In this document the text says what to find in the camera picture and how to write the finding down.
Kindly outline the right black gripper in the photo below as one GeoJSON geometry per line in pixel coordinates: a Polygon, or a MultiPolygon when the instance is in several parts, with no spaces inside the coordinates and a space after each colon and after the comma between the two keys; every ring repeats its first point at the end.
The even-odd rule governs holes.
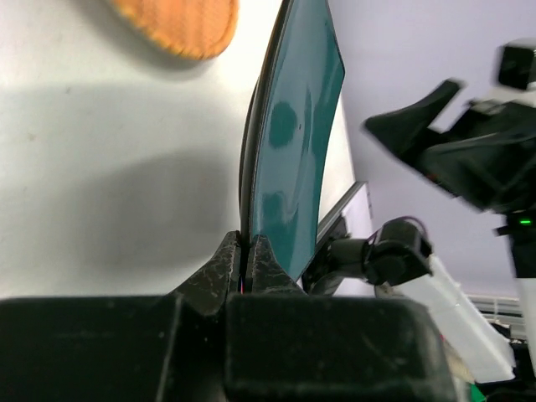
{"type": "Polygon", "coordinates": [[[431,182],[480,210],[535,207],[535,108],[522,101],[471,103],[441,134],[430,124],[461,90],[444,80],[416,103],[371,116],[363,126],[431,182]]]}

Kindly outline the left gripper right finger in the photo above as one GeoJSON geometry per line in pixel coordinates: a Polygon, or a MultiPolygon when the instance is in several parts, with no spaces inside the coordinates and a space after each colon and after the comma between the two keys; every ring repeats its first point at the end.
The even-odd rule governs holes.
{"type": "Polygon", "coordinates": [[[251,291],[225,305],[229,400],[456,399],[439,332],[420,304],[268,286],[286,273],[263,236],[253,241],[248,266],[251,291]]]}

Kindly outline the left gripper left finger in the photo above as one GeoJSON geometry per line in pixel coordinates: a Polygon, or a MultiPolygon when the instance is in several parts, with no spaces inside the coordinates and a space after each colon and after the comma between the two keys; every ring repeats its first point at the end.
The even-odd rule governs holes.
{"type": "Polygon", "coordinates": [[[222,321],[239,265],[231,231],[162,296],[3,300],[2,400],[225,400],[222,321]]]}

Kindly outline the dark teal square plate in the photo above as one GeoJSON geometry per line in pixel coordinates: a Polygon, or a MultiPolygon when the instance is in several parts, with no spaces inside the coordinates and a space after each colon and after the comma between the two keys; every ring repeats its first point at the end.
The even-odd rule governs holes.
{"type": "Polygon", "coordinates": [[[290,278],[315,254],[322,177],[345,69],[326,1],[281,3],[246,117],[240,232],[290,278]]]}

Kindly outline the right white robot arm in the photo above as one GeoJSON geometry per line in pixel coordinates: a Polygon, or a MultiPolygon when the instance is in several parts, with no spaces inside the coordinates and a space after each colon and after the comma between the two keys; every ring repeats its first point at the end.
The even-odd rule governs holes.
{"type": "Polygon", "coordinates": [[[365,129],[394,157],[451,196],[500,214],[508,238],[525,340],[490,323],[454,282],[417,219],[384,223],[367,239],[331,240],[327,267],[305,276],[307,289],[332,294],[359,278],[388,295],[427,307],[451,352],[478,384],[531,389],[535,382],[535,83],[500,78],[470,100],[448,131],[432,122],[461,89],[446,80],[397,111],[371,116],[365,129]]]}

